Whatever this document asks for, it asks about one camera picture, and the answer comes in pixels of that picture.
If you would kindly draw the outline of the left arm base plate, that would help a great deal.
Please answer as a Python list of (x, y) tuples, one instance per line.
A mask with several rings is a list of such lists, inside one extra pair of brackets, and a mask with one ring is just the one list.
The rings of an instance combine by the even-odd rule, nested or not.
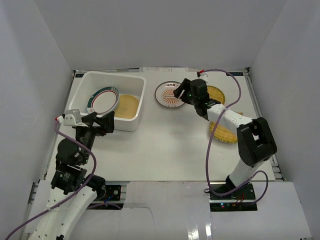
[(126, 200), (126, 184), (106, 184), (102, 193), (89, 204), (89, 210), (121, 210)]

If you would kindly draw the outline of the sunburst pattern plate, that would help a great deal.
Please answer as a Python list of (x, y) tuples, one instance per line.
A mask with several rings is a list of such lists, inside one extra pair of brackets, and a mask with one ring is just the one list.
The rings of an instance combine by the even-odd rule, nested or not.
[(177, 81), (165, 81), (157, 86), (154, 92), (155, 100), (161, 106), (168, 109), (177, 109), (185, 103), (174, 96), (174, 90), (180, 86)]

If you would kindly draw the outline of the green rimmed white plate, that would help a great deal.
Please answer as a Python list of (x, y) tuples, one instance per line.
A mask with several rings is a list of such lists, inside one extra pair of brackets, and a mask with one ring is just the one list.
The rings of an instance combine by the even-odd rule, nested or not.
[(120, 93), (117, 88), (107, 86), (96, 91), (87, 102), (87, 112), (105, 115), (114, 111), (119, 103)]

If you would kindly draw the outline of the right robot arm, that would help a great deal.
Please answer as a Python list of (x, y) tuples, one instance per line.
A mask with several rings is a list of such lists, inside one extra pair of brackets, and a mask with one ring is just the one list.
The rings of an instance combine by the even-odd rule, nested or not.
[(194, 106), (196, 113), (216, 126), (223, 126), (237, 136), (239, 161), (222, 188), (209, 188), (216, 196), (236, 200), (244, 193), (259, 167), (277, 152), (277, 146), (267, 120), (263, 117), (250, 118), (241, 115), (220, 101), (210, 98), (203, 79), (184, 79), (173, 91), (174, 97)]

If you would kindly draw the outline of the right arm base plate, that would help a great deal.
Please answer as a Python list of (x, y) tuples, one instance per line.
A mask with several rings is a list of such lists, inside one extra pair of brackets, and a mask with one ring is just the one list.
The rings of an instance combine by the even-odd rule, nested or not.
[(209, 195), (209, 206), (212, 213), (255, 212), (258, 210), (255, 203), (256, 194), (251, 183), (226, 196), (216, 196), (209, 188), (206, 188), (204, 192)]

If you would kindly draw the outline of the rectangular woven bamboo plate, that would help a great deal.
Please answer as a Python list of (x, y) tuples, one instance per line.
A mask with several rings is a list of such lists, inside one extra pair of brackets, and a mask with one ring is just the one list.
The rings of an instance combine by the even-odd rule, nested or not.
[[(217, 113), (214, 113), (214, 116), (218, 118), (220, 113), (221, 113), (221, 110), (218, 110)], [(215, 125), (216, 125), (215, 122), (212, 122), (212, 121), (210, 122), (209, 124), (210, 135), (212, 134), (212, 131)], [(220, 142), (227, 143), (227, 144), (236, 144), (238, 142), (237, 136), (234, 133), (232, 133), (230, 130), (228, 130), (226, 127), (220, 124), (217, 126), (213, 137), (216, 140), (219, 140)]]

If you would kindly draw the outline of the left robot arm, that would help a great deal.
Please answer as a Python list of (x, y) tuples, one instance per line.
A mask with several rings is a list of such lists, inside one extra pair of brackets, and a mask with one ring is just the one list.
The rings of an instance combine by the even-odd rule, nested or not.
[(30, 235), (31, 240), (67, 240), (93, 200), (105, 196), (106, 181), (95, 175), (97, 159), (92, 152), (96, 137), (113, 133), (114, 111), (99, 117), (96, 112), (81, 116), (78, 109), (65, 111), (55, 119), (75, 129), (75, 137), (63, 136), (57, 146), (55, 173), (50, 183), (45, 211)]

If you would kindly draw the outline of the plain yellow plate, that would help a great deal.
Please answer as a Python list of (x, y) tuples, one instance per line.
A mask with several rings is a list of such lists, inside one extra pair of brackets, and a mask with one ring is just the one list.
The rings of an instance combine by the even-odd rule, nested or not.
[(132, 119), (136, 116), (139, 106), (138, 99), (133, 95), (123, 94), (119, 97), (115, 117), (122, 119)]

